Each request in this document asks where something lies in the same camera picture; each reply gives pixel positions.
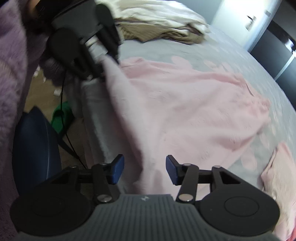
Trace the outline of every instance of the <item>bed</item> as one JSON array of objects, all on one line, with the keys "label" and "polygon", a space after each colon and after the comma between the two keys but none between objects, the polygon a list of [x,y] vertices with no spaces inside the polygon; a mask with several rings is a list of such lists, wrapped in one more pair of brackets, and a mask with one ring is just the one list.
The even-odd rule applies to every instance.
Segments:
[{"label": "bed", "polygon": [[[257,134],[241,158],[228,169],[262,190],[260,175],[278,143],[286,142],[295,156],[295,110],[274,79],[247,51],[221,31],[211,26],[210,31],[205,41],[194,45],[163,39],[146,43],[128,40],[120,46],[120,60],[143,57],[146,60],[172,63],[172,56],[175,56],[174,58],[181,57],[189,61],[199,71],[242,73],[262,96],[271,101],[270,121]],[[97,45],[92,45],[90,52],[94,58],[102,53]],[[86,129],[84,148],[86,157],[89,157],[88,164],[111,162],[117,154],[123,154],[126,165],[119,188],[122,192],[136,192],[135,185],[141,174],[141,167],[135,160],[116,117],[106,87],[103,83],[98,83],[98,80],[91,80],[83,82],[79,92]],[[202,198],[209,192],[208,188],[199,188],[197,198]]]}]

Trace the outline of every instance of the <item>screw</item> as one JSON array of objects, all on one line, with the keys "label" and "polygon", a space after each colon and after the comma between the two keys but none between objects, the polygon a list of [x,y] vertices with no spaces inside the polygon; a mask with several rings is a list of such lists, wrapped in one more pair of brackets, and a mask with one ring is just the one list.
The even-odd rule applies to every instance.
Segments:
[{"label": "screw", "polygon": [[107,194],[102,194],[102,195],[97,196],[97,200],[102,203],[107,203],[112,200],[112,197]]},{"label": "screw", "polygon": [[191,194],[184,193],[179,195],[179,199],[183,202],[190,202],[193,199],[193,196]]}]

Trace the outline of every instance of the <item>beige cloth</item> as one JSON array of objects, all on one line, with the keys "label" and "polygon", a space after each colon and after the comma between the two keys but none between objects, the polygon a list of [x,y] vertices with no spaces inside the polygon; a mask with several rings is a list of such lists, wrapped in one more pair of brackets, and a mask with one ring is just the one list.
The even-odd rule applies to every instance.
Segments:
[{"label": "beige cloth", "polygon": [[138,39],[141,42],[146,42],[152,39],[169,39],[178,41],[184,44],[199,44],[204,39],[202,33],[195,30],[192,33],[190,26],[182,28],[167,28],[160,25],[152,25],[148,23],[131,23],[120,22],[119,29],[125,40]]}]

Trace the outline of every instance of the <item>purple fleece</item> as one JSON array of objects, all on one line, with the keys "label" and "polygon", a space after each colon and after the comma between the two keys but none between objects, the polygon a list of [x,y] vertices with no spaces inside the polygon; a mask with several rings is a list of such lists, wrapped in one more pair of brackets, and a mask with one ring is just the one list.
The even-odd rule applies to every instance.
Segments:
[{"label": "purple fleece", "polygon": [[44,51],[46,37],[26,31],[27,0],[9,0],[0,8],[0,240],[16,230],[9,208],[18,196],[12,173],[12,143],[32,75]]}]

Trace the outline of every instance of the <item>gray bedsheet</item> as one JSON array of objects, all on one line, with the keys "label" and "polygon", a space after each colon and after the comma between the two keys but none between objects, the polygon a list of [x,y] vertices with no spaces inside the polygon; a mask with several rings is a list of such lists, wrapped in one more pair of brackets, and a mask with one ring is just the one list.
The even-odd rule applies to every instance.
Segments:
[{"label": "gray bedsheet", "polygon": [[[147,60],[172,63],[172,56],[179,56],[199,71],[242,73],[261,95],[271,101],[271,120],[229,170],[262,189],[260,175],[278,143],[286,142],[292,155],[296,154],[296,113],[277,83],[247,51],[224,33],[212,27],[210,29],[211,33],[202,44],[185,45],[169,40],[147,43],[125,41],[120,47],[120,59],[143,57]],[[92,51],[94,55],[99,54],[95,48]]]}]

